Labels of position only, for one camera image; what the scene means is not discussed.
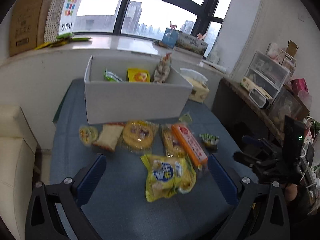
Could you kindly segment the person's right hand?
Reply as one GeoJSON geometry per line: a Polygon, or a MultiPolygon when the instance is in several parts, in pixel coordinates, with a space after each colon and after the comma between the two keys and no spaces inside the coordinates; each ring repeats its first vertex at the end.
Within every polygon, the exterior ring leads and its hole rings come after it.
{"type": "Polygon", "coordinates": [[[293,201],[298,194],[298,189],[296,184],[290,184],[284,188],[284,198],[287,202],[293,201]]]}

